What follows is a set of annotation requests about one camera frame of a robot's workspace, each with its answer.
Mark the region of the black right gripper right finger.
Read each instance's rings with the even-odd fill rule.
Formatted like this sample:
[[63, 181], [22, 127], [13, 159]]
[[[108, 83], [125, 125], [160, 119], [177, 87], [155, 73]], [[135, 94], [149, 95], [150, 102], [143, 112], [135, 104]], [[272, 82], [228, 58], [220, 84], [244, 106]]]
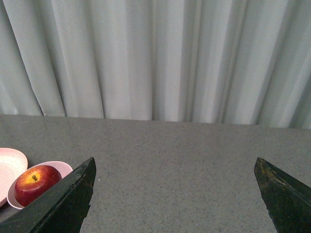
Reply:
[[254, 174], [261, 197], [278, 233], [311, 231], [311, 188], [263, 158]]

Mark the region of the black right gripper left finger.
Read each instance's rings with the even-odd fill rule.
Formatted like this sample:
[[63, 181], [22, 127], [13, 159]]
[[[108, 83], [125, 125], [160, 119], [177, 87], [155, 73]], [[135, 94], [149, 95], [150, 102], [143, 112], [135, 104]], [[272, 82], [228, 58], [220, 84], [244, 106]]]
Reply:
[[78, 233], [86, 218], [96, 177], [90, 157], [27, 207], [0, 224], [2, 233]]

